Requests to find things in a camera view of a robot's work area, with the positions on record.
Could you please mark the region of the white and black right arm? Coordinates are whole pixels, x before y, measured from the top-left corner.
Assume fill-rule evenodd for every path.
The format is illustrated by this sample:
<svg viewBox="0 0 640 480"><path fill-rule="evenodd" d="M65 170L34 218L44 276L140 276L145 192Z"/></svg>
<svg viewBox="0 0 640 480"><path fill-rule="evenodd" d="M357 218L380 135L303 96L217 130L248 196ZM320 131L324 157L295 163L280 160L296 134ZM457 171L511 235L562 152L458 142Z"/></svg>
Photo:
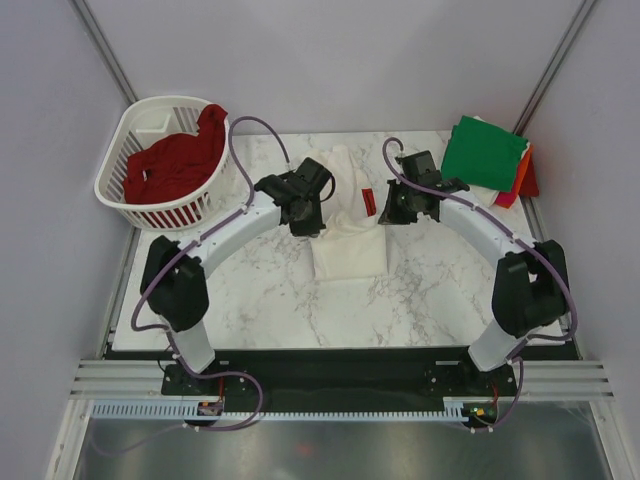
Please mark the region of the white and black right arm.
<svg viewBox="0 0 640 480"><path fill-rule="evenodd" d="M564 250L553 240L521 237L494 216L458 178L446 180L430 152L386 158L393 174L379 217L382 225L410 225L426 216L466 240L494 269L492 321L472 342L458 368L467 392L483 392L494 370L512 361L542 328L571 312Z"/></svg>

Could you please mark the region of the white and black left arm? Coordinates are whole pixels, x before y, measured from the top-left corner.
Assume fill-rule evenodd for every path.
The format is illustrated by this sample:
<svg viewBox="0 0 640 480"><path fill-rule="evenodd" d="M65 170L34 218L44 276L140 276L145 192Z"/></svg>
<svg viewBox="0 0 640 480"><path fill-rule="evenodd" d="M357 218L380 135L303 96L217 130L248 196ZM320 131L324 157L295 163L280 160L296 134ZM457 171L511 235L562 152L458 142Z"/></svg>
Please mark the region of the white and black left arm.
<svg viewBox="0 0 640 480"><path fill-rule="evenodd" d="M204 325L209 277L247 243L282 225L295 237L318 235L325 228L321 192L335 184L326 167L306 158L292 171L250 184L245 203L193 240L182 244L162 235L151 243L131 327L162 330L196 392L211 392L220 378Z"/></svg>

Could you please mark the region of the white Coca-Cola t-shirt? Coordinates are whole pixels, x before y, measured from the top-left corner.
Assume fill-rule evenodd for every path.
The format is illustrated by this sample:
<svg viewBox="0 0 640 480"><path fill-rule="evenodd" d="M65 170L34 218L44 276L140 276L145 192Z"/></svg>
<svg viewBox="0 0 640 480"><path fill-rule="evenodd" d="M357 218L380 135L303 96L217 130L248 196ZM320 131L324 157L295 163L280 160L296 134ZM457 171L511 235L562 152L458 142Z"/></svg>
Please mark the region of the white Coca-Cola t-shirt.
<svg viewBox="0 0 640 480"><path fill-rule="evenodd" d="M345 145L304 154L333 175L321 193L326 228L310 240L317 281L365 279L388 273L385 227L378 223L373 184Z"/></svg>

